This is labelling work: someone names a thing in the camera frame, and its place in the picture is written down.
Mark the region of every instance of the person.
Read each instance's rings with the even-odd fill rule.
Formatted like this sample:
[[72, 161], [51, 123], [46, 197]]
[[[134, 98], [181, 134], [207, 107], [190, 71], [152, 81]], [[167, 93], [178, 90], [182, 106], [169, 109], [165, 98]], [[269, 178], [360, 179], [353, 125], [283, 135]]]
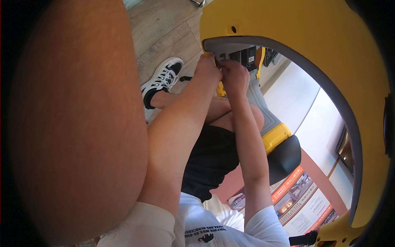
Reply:
[[[99, 246], [290, 245], [272, 204], [260, 136], [263, 115], [246, 97], [250, 74], [232, 60], [221, 61], [220, 71], [213, 60], [212, 54], [201, 55], [179, 95], [169, 93], [182, 67], [175, 57], [161, 63], [141, 87], [145, 107], [162, 109], [148, 127], [146, 180], [128, 217]], [[227, 99], [211, 98], [220, 80]], [[202, 206], [239, 161], [246, 194], [244, 232], [220, 224]]]

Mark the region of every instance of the white sneaker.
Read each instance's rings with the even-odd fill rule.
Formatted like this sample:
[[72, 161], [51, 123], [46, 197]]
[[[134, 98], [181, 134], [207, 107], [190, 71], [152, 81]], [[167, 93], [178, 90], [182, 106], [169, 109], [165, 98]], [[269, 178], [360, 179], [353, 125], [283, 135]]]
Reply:
[[152, 97], [156, 92], [161, 90], [169, 92], [178, 81], [178, 73], [183, 65], [184, 62], [181, 58], [171, 57], [164, 60], [156, 67], [151, 79], [141, 86], [141, 95], [145, 108], [154, 109], [150, 104]]

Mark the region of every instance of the wooden floor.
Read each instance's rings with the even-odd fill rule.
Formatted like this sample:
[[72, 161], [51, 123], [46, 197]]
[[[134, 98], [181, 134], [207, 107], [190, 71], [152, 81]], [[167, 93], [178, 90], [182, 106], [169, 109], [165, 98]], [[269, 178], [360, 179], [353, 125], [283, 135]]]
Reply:
[[[190, 0], [123, 0], [132, 29], [140, 84], [147, 82], [156, 67], [166, 58], [180, 57], [184, 66], [179, 76], [193, 76], [203, 53], [199, 37], [199, 21], [203, 8]], [[213, 0], [206, 0], [205, 6]], [[274, 66], [262, 67], [260, 85], [273, 83], [278, 68], [285, 69], [281, 59]], [[186, 82], [178, 82], [172, 92], [179, 93]]]

